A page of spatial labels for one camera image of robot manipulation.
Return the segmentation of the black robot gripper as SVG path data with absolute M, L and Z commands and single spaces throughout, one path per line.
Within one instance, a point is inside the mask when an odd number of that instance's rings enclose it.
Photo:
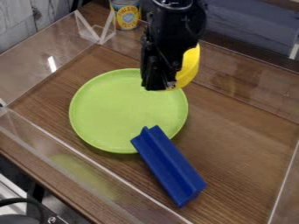
M 141 86 L 146 91 L 176 87 L 182 54 L 193 48 L 206 26 L 204 0 L 144 0 L 146 27 L 141 46 Z

